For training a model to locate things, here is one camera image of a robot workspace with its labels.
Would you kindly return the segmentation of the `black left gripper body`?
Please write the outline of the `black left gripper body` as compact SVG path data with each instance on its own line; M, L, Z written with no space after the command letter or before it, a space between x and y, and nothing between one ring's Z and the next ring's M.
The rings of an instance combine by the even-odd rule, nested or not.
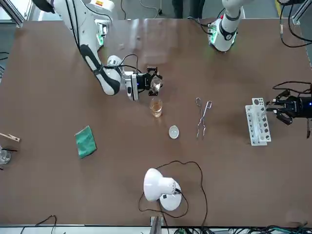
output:
M312 97L295 97L292 117L312 118Z

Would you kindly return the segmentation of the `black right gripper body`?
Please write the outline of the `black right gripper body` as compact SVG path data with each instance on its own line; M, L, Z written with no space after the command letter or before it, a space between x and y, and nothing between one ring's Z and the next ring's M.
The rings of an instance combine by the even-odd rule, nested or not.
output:
M149 73L138 73L137 75L137 89L138 92L149 91L151 92L152 76Z

